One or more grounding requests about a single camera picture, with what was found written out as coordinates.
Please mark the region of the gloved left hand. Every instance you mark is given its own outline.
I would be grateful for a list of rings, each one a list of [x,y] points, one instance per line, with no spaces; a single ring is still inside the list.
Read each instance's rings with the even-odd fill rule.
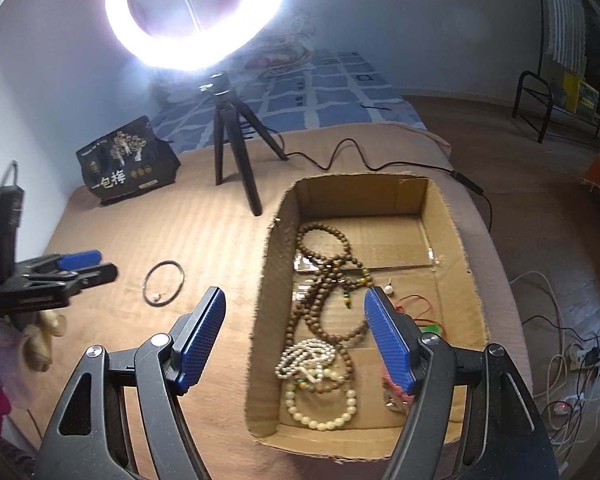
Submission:
[[[29,370],[45,373],[53,364],[53,339],[65,336],[67,320],[56,310],[36,312],[23,331],[22,356]]]

